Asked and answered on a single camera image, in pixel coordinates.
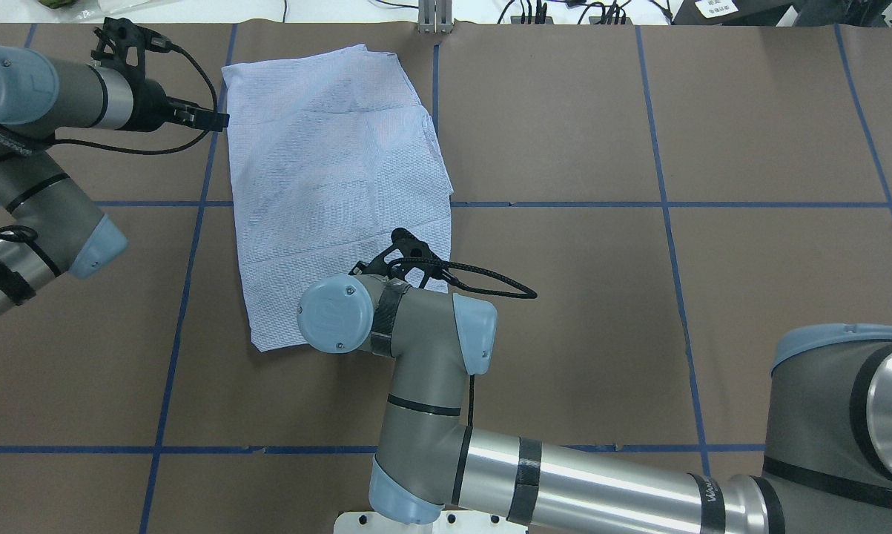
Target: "metal bracket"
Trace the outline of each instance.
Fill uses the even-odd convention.
[[[452,0],[419,0],[419,33],[452,33]]]

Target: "grid line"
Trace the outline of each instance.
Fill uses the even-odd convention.
[[[238,24],[231,25],[231,33],[228,37],[228,55],[225,57],[225,65],[231,65],[231,57],[235,51],[235,39],[238,36]],[[225,108],[225,100],[228,98],[228,87],[222,82],[222,90],[219,95],[219,109]],[[185,312],[188,310],[188,298],[191,294],[192,270],[195,267],[195,256],[198,253],[199,238],[202,236],[202,220],[205,219],[205,204],[208,201],[208,187],[211,185],[211,172],[215,163],[215,149],[218,146],[218,132],[211,135],[211,145],[208,149],[208,161],[205,162],[205,178],[202,179],[202,193],[199,195],[199,209],[195,216],[195,229],[192,232],[192,246],[188,253],[188,264],[185,267],[185,282],[182,284],[182,299],[179,303],[179,315],[175,323],[175,337],[172,340],[172,352],[168,361],[168,372],[165,376],[165,391],[163,392],[162,408],[159,412],[159,423],[155,434],[155,447],[152,452],[150,464],[150,476],[146,486],[146,497],[143,501],[143,510],[139,520],[139,534],[146,534],[148,519],[152,510],[152,499],[155,494],[156,478],[159,474],[159,461],[162,456],[162,444],[165,438],[165,422],[168,421],[168,408],[172,400],[172,386],[175,383],[175,369],[179,361],[179,349],[182,345],[182,326],[185,323]]]
[[[168,207],[168,208],[230,208],[231,200],[97,200],[101,207]],[[662,208],[656,200],[452,200],[453,208]],[[892,202],[731,202],[730,200],[668,200],[666,206],[674,209],[888,209]]]
[[[870,128],[867,125],[867,118],[864,116],[864,109],[860,105],[858,96],[858,88],[855,86],[855,80],[851,75],[851,65],[848,64],[848,54],[845,51],[845,38],[842,36],[842,27],[835,24],[835,38],[838,40],[838,52],[842,57],[842,67],[845,68],[845,78],[848,82],[848,88],[851,89],[851,100],[855,105],[855,111],[858,112],[858,119],[864,131],[864,139],[867,142],[867,148],[870,150],[870,158],[873,160],[873,166],[877,171],[877,179],[880,180],[880,187],[884,190],[884,197],[887,199],[886,206],[891,210],[892,217],[892,194],[891,187],[887,183],[887,176],[884,174],[884,167],[880,165],[880,156],[877,155],[877,147],[873,143],[873,135],[870,134]]]
[[[33,35],[36,34],[36,24],[31,24],[30,30],[27,32],[27,39],[24,40],[24,47],[29,48],[33,43]]]
[[[663,177],[663,162],[660,159],[660,143],[656,136],[656,119],[653,117],[653,101],[650,98],[650,79],[647,75],[647,59],[643,47],[643,34],[639,26],[633,27],[636,33],[636,48],[640,57],[640,76],[643,80],[643,97],[647,104],[647,119],[650,122],[650,142],[653,145],[653,163],[656,166],[656,182],[660,188],[660,207],[663,209],[663,227],[667,233],[667,246],[670,248],[670,269],[673,270],[673,288],[676,292],[676,308],[683,327],[686,345],[686,359],[690,371],[690,396],[693,399],[693,417],[696,419],[696,438],[699,440],[699,456],[703,463],[703,473],[711,476],[710,454],[706,450],[706,429],[703,425],[703,408],[699,402],[699,384],[696,380],[696,363],[693,362],[693,345],[690,342],[690,324],[686,317],[686,302],[683,301],[683,284],[680,281],[679,262],[676,259],[676,243],[673,240],[673,222],[670,220],[670,202],[667,199],[667,185]]]

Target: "label sticker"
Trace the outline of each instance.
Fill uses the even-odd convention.
[[[733,0],[699,0],[696,2],[696,7],[707,19],[736,13],[739,10]]]

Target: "folded fabric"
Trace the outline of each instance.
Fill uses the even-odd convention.
[[[300,295],[377,256],[396,227],[449,258],[452,184],[395,54],[361,44],[222,73],[238,263],[260,351],[303,344]]]

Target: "blue joint cap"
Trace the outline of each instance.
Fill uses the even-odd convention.
[[[122,254],[128,244],[126,236],[111,222],[110,216],[104,215],[70,265],[70,273],[83,280]]]
[[[792,356],[849,341],[892,341],[892,326],[831,323],[798,328],[779,340],[772,372]]]
[[[374,304],[367,288],[355,277],[338,274],[312,285],[300,297],[297,325],[300,334],[321,352],[353,352],[370,335]]]
[[[0,47],[0,123],[26,125],[56,104],[60,78],[43,54],[29,48]]]
[[[370,474],[370,506],[387,519],[403,524],[430,524],[439,519],[443,504],[433,504],[396,484],[377,463]]]
[[[452,294],[452,308],[466,372],[469,375],[484,375],[492,362],[499,312],[491,302],[458,293]]]

